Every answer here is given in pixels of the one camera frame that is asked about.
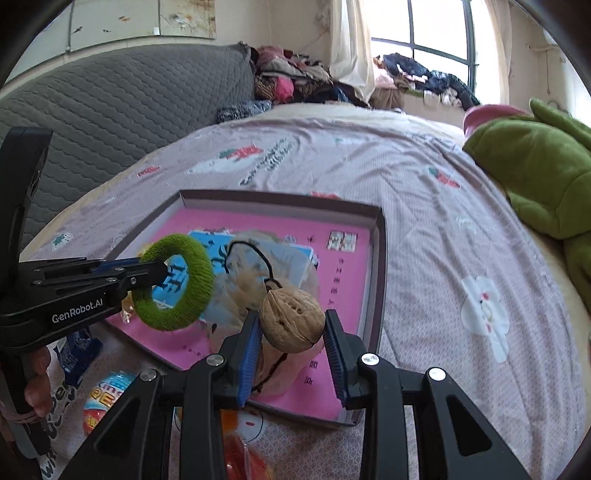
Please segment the person's left hand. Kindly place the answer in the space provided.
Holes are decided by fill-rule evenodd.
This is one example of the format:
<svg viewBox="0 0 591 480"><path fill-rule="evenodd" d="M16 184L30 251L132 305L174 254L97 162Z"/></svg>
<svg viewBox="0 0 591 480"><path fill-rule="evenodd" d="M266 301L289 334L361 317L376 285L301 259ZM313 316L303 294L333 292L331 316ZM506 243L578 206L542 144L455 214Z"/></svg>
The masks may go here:
<svg viewBox="0 0 591 480"><path fill-rule="evenodd" d="M52 406L50 380L47 375L51 356L48 349L42 347L30 354L29 359L34 376L24 391L25 399L38 417L45 418Z"/></svg>

